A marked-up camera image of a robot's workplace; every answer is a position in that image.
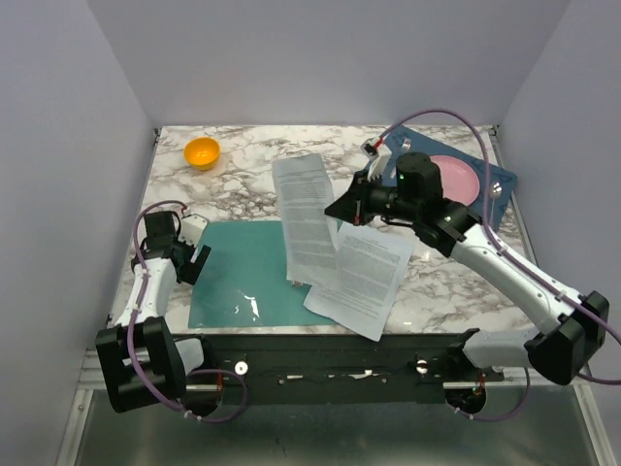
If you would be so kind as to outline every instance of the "teal mat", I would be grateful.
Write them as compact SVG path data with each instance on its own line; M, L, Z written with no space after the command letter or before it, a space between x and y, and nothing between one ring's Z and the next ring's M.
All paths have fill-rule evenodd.
M189 328L334 325L304 307L309 286L287 281L279 221L212 223L200 245L212 253L194 284Z

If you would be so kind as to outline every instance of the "gray floor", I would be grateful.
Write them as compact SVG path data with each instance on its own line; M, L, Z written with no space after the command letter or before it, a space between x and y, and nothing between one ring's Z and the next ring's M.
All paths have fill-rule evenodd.
M509 410L521 387L494 387L487 414ZM538 386L526 410L500 423L415 404L250 406L201 425L163 407L117 415L96 392L81 466L596 465L571 387Z

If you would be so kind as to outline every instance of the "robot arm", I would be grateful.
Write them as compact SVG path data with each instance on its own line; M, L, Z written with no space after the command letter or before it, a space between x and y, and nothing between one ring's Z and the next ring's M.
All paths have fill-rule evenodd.
M175 227L175 217L179 226ZM204 350L198 339L175 342L164 321L168 300L175 283L195 284L211 249L199 240L209 222L202 216L186 214L179 218L171 211L145 216L147 236L141 245L147 269L132 260L134 285L123 311L114 327L97 334L96 348L113 408L122 413L153 403L136 373L127 364L126 335L130 317L145 273L147 291L135 324L135 345L144 362L146 374L153 384L169 398L179 398L185 392L185 376L204 362Z
M397 159L396 187L381 184L376 165L382 163L357 172L349 190L325 210L326 215L356 225L381 216L387 224L409 227L427 246L478 272L528 316L536 328L469 332L461 350L474 367L531 365L555 383L569 383L604 342L604 330L508 262L489 241L478 214L443 198L440 169L427 154L410 152ZM495 238L503 250L510 251ZM554 283L563 295L607 319L608 302L600 293L584 296L544 274L515 251L511 255Z

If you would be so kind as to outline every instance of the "white wall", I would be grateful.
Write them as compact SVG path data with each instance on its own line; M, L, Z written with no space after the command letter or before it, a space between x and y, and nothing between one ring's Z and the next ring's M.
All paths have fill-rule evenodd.
M502 124L508 168L539 263L611 302L621 328L621 2L573 0ZM621 379L611 338L592 363ZM621 459L621 388L598 387Z
M83 0L0 5L0 464L55 462L153 133Z
M88 2L155 122L240 124L500 122L569 0Z

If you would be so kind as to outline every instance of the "paper sheet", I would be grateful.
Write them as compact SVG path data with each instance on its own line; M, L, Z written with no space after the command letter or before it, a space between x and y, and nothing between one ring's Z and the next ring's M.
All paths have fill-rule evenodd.
M344 223L338 245L343 287L313 286L304 305L377 342L406 274L413 242Z
M287 279L339 288L337 222L323 211L334 201L317 153L277 160L272 166L287 253Z

